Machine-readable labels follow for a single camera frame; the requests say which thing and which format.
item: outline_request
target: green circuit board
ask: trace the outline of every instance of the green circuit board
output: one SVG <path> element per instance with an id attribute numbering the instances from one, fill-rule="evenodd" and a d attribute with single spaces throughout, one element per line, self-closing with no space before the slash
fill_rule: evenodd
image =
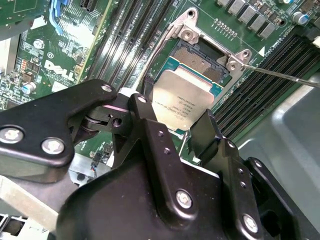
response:
<path id="1" fill-rule="evenodd" d="M 48 0 L 0 0 L 0 26 L 42 15 Z"/>
<path id="2" fill-rule="evenodd" d="M 91 12 L 80 7 L 81 0 L 71 0 L 67 6 L 62 7 L 61 17 L 58 19 L 58 24 L 63 30 L 62 35 L 58 35 L 49 23 L 48 12 L 44 14 L 46 25 L 21 34 L 15 71 L 7 75 L 0 73 L 0 110 L 63 90 L 90 78 L 100 77 L 117 89 L 139 88 L 141 82 L 137 81 L 137 77 L 165 29 L 190 7 L 196 7 L 198 10 L 198 28 L 233 53 L 250 49 L 252 58 L 249 64 L 259 66 L 293 29 L 295 23 L 292 22 L 292 14 L 299 11 L 304 2 L 305 0 L 296 0 L 292 4 L 279 4 L 272 0 L 256 0 L 254 3 L 251 0 L 250 4 L 262 4 L 272 13 L 276 13 L 274 20 L 267 20 L 275 25 L 275 29 L 264 39 L 214 0 L 99 0 Z M 165 4 L 168 4 L 168 8 L 166 11 L 163 10 L 164 15 L 158 16 L 153 12 L 147 14 L 148 9 L 154 9 L 156 13 L 156 10 L 160 11 Z M 136 15 L 128 18 L 132 11 L 135 11 Z M 315 17 L 316 6 L 307 14 L 311 19 Z M 152 29 L 149 21 L 156 18 L 160 20 L 156 23 L 156 29 Z M 128 24 L 127 28 L 121 28 L 120 23 L 125 20 L 132 24 Z M 134 24 L 139 21 L 142 26 L 145 24 L 144 28 L 139 29 Z M 130 33 L 137 33 L 141 37 L 130 37 Z M 119 40 L 120 34 L 127 35 Z M 178 41 L 171 39 L 166 44 L 151 65 L 148 74 L 156 77 Z M 106 51 L 115 46 L 116 51 L 113 50 L 112 55 L 107 55 Z M 129 64 L 124 62 L 123 56 L 126 56 Z M 106 59 L 110 60 L 107 63 L 108 67 L 99 75 Z M 245 81 L 249 74 L 249 71 L 245 71 L 213 110 L 219 108 L 224 99 L 228 98 L 234 88 Z M 30 94 L 25 94 L 21 87 L 29 80 L 36 84 L 36 89 Z M 224 79 L 220 85 L 224 87 L 229 80 L 230 78 Z M 96 152 L 102 151 L 104 146 L 111 142 L 109 133 L 100 133 L 95 138 L 80 143 L 75 149 L 78 153 L 93 158 Z M 177 137 L 174 137 L 174 142 L 177 147 L 181 144 Z"/>

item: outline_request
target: black memory slot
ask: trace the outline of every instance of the black memory slot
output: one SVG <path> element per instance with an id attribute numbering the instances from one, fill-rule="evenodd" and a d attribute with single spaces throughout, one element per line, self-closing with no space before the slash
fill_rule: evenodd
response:
<path id="1" fill-rule="evenodd" d="M 153 2 L 147 1 L 147 3 L 143 6 L 142 12 L 140 13 L 140 15 L 142 16 L 141 17 L 142 21 L 140 21 L 138 24 L 134 26 L 132 30 L 133 31 L 132 38 L 129 42 L 127 42 L 125 50 L 123 51 L 123 54 L 122 54 L 122 60 L 118 63 L 117 67 L 113 71 L 109 84 L 113 84 L 116 81 L 117 76 L 119 75 L 120 71 L 122 70 L 123 64 L 126 61 L 126 58 L 128 57 L 129 53 L 132 51 L 134 45 L 137 43 L 138 38 L 142 35 L 144 29 L 146 28 L 149 22 L 152 12 L 155 11 L 155 7 L 157 6 L 157 4 L 158 4 L 157 1 L 153 1 Z"/>
<path id="2" fill-rule="evenodd" d="M 295 32 L 298 30 L 286 37 L 260 67 L 302 77 L 319 63 L 319 53 Z M 214 113 L 222 134 L 229 139 L 235 138 L 294 84 L 293 81 L 252 72 Z"/>
<path id="3" fill-rule="evenodd" d="M 124 38 L 124 34 L 126 34 L 126 32 L 129 30 L 130 25 L 132 24 L 137 14 L 137 10 L 142 4 L 142 0 L 130 1 L 130 2 L 131 2 L 131 5 L 129 7 L 128 15 L 126 15 L 124 18 L 124 25 L 121 28 L 119 28 L 119 31 L 115 37 L 115 41 L 109 48 L 105 61 L 99 70 L 99 74 L 97 76 L 98 79 L 105 79 L 106 72 L 109 70 L 109 66 L 111 62 L 114 60 L 114 56 L 118 51 L 118 48 Z"/>
<path id="4" fill-rule="evenodd" d="M 295 49 L 299 49 L 300 47 L 301 47 L 301 44 L 298 44 L 298 46 L 295 47 Z M 274 65 L 273 67 L 271 67 L 270 70 L 273 70 L 275 72 L 285 73 L 285 74 L 292 74 L 292 71 L 286 71 L 287 65 L 283 64 L 284 59 L 286 62 L 289 63 L 292 59 L 294 59 L 297 55 L 300 55 L 300 54 L 301 54 L 301 51 L 298 51 L 298 50 L 294 51 L 288 57 L 280 59 L 277 65 Z M 255 96 L 263 96 L 264 94 L 266 94 L 266 92 L 264 92 L 265 86 L 268 85 L 269 83 L 274 84 L 275 78 L 276 77 L 267 75 L 267 74 L 261 75 L 260 80 L 258 80 L 254 85 L 255 90 L 254 91 L 247 90 L 243 92 L 244 94 L 242 94 L 241 98 L 238 99 L 237 104 L 239 106 L 247 106 L 252 102 Z M 245 114 L 249 110 L 250 109 L 246 107 L 242 113 Z M 228 117 L 226 117 L 223 121 L 221 121 L 221 127 L 225 128 L 226 124 L 230 122 L 230 119 L 234 118 L 234 116 L 238 114 L 239 112 L 237 111 L 236 108 L 232 109 L 231 112 L 228 113 Z"/>
<path id="5" fill-rule="evenodd" d="M 281 43 L 281 50 L 277 48 L 277 50 L 273 51 L 269 57 L 267 57 L 265 60 L 262 61 L 260 64 L 260 68 L 263 69 L 270 69 L 274 64 L 277 63 L 277 59 L 281 58 L 281 56 L 286 53 L 286 51 L 289 51 L 290 48 L 295 44 L 297 41 L 297 38 L 291 38 L 287 37 L 283 40 Z M 252 71 L 250 76 L 248 77 L 248 80 L 246 80 L 244 83 L 242 83 L 241 87 L 237 88 L 234 93 L 229 97 L 228 102 L 230 104 L 236 104 L 242 96 L 245 96 L 246 93 L 251 91 L 251 89 L 255 86 L 256 82 L 260 80 L 260 78 L 263 75 L 259 72 Z M 219 111 L 216 111 L 215 117 L 218 119 L 223 118 L 225 115 L 229 114 L 229 111 L 232 109 L 232 105 L 224 104 L 219 108 Z"/>
<path id="6" fill-rule="evenodd" d="M 121 0 L 121 1 L 119 1 L 119 6 L 115 9 L 115 11 L 112 13 L 112 15 L 111 15 L 111 25 L 109 26 L 109 30 L 112 30 L 114 27 L 115 27 L 115 25 L 116 25 L 116 23 L 117 23 L 117 19 L 119 19 L 120 18 L 120 16 L 121 16 L 121 14 L 122 14 L 122 11 L 123 11 L 123 9 L 126 7 L 126 4 L 127 4 L 128 2 L 126 1 L 126 0 Z M 87 80 L 90 80 L 90 79 L 94 79 L 94 78 L 97 78 L 95 75 L 94 75 L 94 73 L 95 73 L 95 71 L 97 70 L 97 68 L 99 67 L 98 66 L 98 62 L 99 62 L 99 58 L 100 58 L 100 56 L 102 55 L 102 52 L 103 52 L 103 50 L 105 49 L 105 47 L 106 47 L 106 43 L 107 43 L 107 41 L 108 41 L 108 39 L 109 39 L 109 34 L 105 34 L 104 36 L 103 36 L 103 39 L 102 39 L 102 42 L 101 42 L 101 44 L 100 44 L 100 46 L 99 46 L 99 48 L 98 48 L 98 50 L 97 50 L 97 52 L 96 52 L 96 54 L 95 54 L 95 57 L 94 57 L 94 60 L 93 60 L 93 63 L 92 63 L 92 65 L 91 65 L 91 67 L 90 67 L 90 71 L 89 71 L 89 74 L 88 74 L 88 78 L 87 78 Z"/>
<path id="7" fill-rule="evenodd" d="M 143 57 L 143 55 L 145 54 L 149 45 L 154 40 L 154 37 L 156 36 L 156 31 L 157 31 L 157 29 L 159 29 L 160 24 L 162 23 L 162 19 L 167 15 L 169 8 L 170 8 L 170 6 L 172 6 L 174 1 L 175 0 L 167 0 L 167 1 L 163 2 L 160 5 L 160 8 L 156 11 L 157 14 L 154 17 L 155 21 L 151 25 L 151 28 L 146 33 L 146 37 L 145 37 L 144 41 L 141 43 L 141 46 L 142 46 L 141 49 L 137 51 L 137 53 L 135 54 L 135 57 L 131 61 L 130 67 L 128 67 L 128 69 L 126 69 L 124 77 L 122 78 L 125 81 L 123 81 L 121 83 L 120 88 L 122 88 L 128 82 L 129 77 L 132 75 L 132 73 L 136 69 L 136 66 L 137 66 L 139 60 Z"/>

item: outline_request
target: screw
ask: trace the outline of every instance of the screw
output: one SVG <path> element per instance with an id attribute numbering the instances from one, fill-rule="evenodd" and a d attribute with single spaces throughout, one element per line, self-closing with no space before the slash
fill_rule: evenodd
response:
<path id="1" fill-rule="evenodd" d="M 182 35 L 183 40 L 185 40 L 185 41 L 189 41 L 189 40 L 191 40 L 191 39 L 194 37 L 193 32 L 190 31 L 190 30 L 188 30 L 188 29 L 184 30 L 184 31 L 181 33 L 181 35 Z"/>
<path id="2" fill-rule="evenodd" d="M 41 144 L 41 148 L 47 154 L 60 154 L 64 151 L 65 145 L 64 143 L 58 138 L 48 138 L 44 140 Z"/>
<path id="3" fill-rule="evenodd" d="M 146 103 L 147 99 L 145 99 L 145 97 L 143 96 L 138 96 L 138 99 L 140 100 L 140 102 Z"/>
<path id="4" fill-rule="evenodd" d="M 259 162 L 258 160 L 254 160 L 255 165 L 257 165 L 259 168 L 262 168 L 262 164 L 261 162 Z"/>
<path id="5" fill-rule="evenodd" d="M 245 226 L 253 233 L 258 232 L 258 226 L 256 224 L 256 221 L 249 215 L 243 215 L 243 221 L 245 223 Z"/>
<path id="6" fill-rule="evenodd" d="M 229 144 L 229 146 L 232 147 L 232 148 L 235 148 L 235 147 L 236 147 L 236 146 L 234 145 L 234 143 L 233 143 L 232 141 L 230 141 L 230 140 L 228 140 L 228 144 Z"/>
<path id="7" fill-rule="evenodd" d="M 103 85 L 101 86 L 101 88 L 106 92 L 109 92 L 109 93 L 112 92 L 112 89 L 109 85 Z"/>
<path id="8" fill-rule="evenodd" d="M 86 175 L 84 175 L 83 173 L 79 173 L 78 176 L 76 176 L 76 179 L 78 179 L 79 181 L 83 181 L 85 180 Z"/>
<path id="9" fill-rule="evenodd" d="M 192 200 L 188 193 L 183 190 L 179 190 L 175 194 L 176 200 L 178 201 L 179 205 L 184 209 L 189 209 L 192 206 Z"/>
<path id="10" fill-rule="evenodd" d="M 24 138 L 24 133 L 15 127 L 6 127 L 0 130 L 0 142 L 16 144 Z"/>

